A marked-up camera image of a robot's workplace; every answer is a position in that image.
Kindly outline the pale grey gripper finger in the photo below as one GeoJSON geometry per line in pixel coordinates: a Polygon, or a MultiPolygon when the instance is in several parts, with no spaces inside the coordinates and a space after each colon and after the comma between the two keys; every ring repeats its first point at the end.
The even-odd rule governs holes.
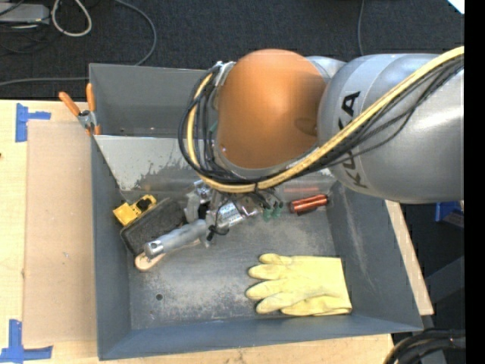
{"type": "Polygon", "coordinates": [[[195,182],[186,193],[185,216],[189,223],[199,218],[199,208],[211,200],[211,189],[205,182],[195,182]]]}
{"type": "Polygon", "coordinates": [[[230,229],[243,221],[234,202],[222,202],[217,206],[213,205],[205,216],[206,230],[203,243],[206,248],[214,245],[217,238],[225,236],[230,229]]]}

